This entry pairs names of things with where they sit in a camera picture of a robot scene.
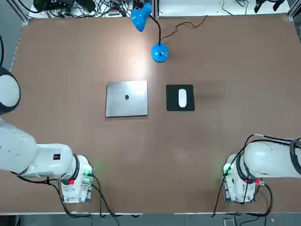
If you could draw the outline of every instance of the table surface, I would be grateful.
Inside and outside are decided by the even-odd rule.
[[[182,21],[161,19],[163,35]],[[170,56],[158,64],[151,20],[142,33],[130,18],[32,20],[12,69],[21,102],[4,119],[37,143],[85,155],[115,212],[212,212],[222,166],[248,135],[300,137],[301,45],[284,14],[210,16],[198,29],[178,30],[164,40]],[[107,83],[131,80],[148,82],[148,116],[106,118]],[[166,85],[182,83],[194,86],[195,111],[168,112]],[[0,178],[0,212],[63,212],[52,187],[4,171]],[[300,180],[267,183],[273,211],[301,211]],[[230,211],[265,211],[262,191]],[[96,213],[98,196],[68,208]]]

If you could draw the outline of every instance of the silver laptop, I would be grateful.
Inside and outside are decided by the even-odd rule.
[[[106,117],[145,116],[148,114],[147,82],[109,82]]]

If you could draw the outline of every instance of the black mouse pad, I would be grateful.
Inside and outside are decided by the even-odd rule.
[[[186,107],[179,106],[179,90],[185,89],[187,96]],[[194,111],[194,95],[193,85],[189,84],[175,84],[166,85],[166,109],[170,111]]]

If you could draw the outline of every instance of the desk lamp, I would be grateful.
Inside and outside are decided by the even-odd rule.
[[[150,17],[159,27],[159,42],[153,46],[151,49],[151,56],[154,61],[162,63],[168,58],[168,48],[167,45],[161,43],[161,27],[158,21],[151,16],[152,7],[151,4],[146,3],[142,9],[135,9],[132,11],[132,21],[138,31],[142,32],[144,30],[146,19]]]

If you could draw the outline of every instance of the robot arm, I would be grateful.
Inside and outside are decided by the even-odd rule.
[[[301,178],[301,149],[297,140],[277,143],[266,140],[249,143],[245,151],[231,155],[223,167],[226,198],[252,202],[260,178]]]
[[[11,112],[20,102],[20,86],[0,66],[0,115]],[[22,177],[51,177],[60,180],[63,200],[91,201],[93,169],[82,155],[73,155],[63,144],[36,144],[35,139],[0,118],[0,170]]]

